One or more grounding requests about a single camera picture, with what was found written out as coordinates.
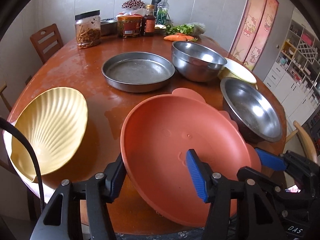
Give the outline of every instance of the glossy brown table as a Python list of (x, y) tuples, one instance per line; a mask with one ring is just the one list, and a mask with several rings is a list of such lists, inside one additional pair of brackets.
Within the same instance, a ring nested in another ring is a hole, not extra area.
[[(198, 42), (225, 57), (235, 59), (209, 38), (202, 37)], [(76, 41), (73, 39), (44, 64), (17, 100), (8, 118), (9, 122), (14, 122), (33, 98), (53, 87), (73, 87), (79, 90), (87, 101), (88, 124), (78, 151), (64, 167), (43, 176), (43, 182), (47, 186), (46, 200), (63, 179), (72, 182), (86, 180), (95, 173), (103, 171), (108, 163), (115, 161), (120, 153), (122, 123), (130, 110), (146, 98), (171, 93), (175, 88), (185, 87), (200, 93), (209, 105), (222, 110), (220, 81), (217, 78), (210, 83), (195, 83), (176, 72), (169, 85), (143, 94), (127, 93), (110, 87), (101, 73), (102, 64), (114, 55), (129, 51), (156, 53), (171, 60), (171, 42), (164, 41), (161, 36), (134, 39), (110, 36), (103, 38), (100, 45), (88, 49), (77, 49)], [(270, 90), (259, 79), (257, 80), (259, 91), (279, 114), (284, 131), (279, 142), (273, 144), (264, 142), (260, 147), (278, 155), (282, 153), (285, 144), (284, 110)], [(30, 183), (26, 179), (23, 181), (39, 196), (37, 184)], [(119, 198), (108, 205), (108, 210), (114, 230), (119, 233), (166, 234), (188, 229), (162, 217), (148, 206), (128, 176)], [(88, 224), (85, 201), (81, 203), (81, 217), (82, 222)]]

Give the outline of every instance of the hello kitty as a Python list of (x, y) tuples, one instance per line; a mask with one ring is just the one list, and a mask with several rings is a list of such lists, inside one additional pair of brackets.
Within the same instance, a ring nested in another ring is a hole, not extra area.
[(256, 22), (257, 20), (254, 17), (248, 15), (244, 22), (243, 34), (250, 37), (250, 34), (254, 33), (256, 30)]
[(270, 15), (267, 15), (266, 23), (264, 24), (264, 29), (266, 32), (270, 31), (272, 23), (273, 23), (273, 18)]
[(251, 59), (249, 60), (249, 62), (256, 63), (257, 62), (257, 58), (260, 55), (260, 52), (261, 52), (261, 49), (258, 49), (257, 47), (254, 47), (253, 51), (251, 52)]

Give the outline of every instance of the round shallow metal pan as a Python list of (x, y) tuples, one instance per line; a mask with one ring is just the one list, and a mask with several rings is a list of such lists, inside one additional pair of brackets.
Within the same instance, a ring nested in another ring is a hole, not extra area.
[(128, 52), (107, 60), (102, 73), (108, 84), (119, 90), (143, 93), (165, 86), (174, 74), (174, 66), (156, 54)]

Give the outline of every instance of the dark patterned cloth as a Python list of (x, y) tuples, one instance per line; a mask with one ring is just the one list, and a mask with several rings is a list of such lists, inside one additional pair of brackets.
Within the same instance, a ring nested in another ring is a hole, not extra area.
[[(167, 235), (152, 235), (152, 236), (140, 236), (140, 235), (126, 235), (116, 233), (118, 240), (176, 240), (176, 239), (185, 239), (185, 240), (201, 240), (202, 233), (204, 228), (195, 228), (188, 231), (181, 231), (178, 233), (172, 233)], [(234, 240), (236, 231), (236, 218), (233, 217), (230, 219), (228, 237), (226, 240)]]

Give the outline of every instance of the blue gripper pad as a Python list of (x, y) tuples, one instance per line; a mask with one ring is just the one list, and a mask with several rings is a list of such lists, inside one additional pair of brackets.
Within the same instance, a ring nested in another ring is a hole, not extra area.
[(200, 170), (200, 167), (203, 164), (193, 149), (187, 151), (186, 162), (193, 185), (196, 188), (198, 197), (201, 198), (204, 202), (206, 202), (208, 200), (208, 194), (205, 187), (205, 180)]
[(259, 148), (255, 148), (261, 164), (263, 166), (267, 166), (274, 171), (284, 171), (287, 166), (285, 165), (283, 158), (275, 156), (267, 151), (261, 150)]

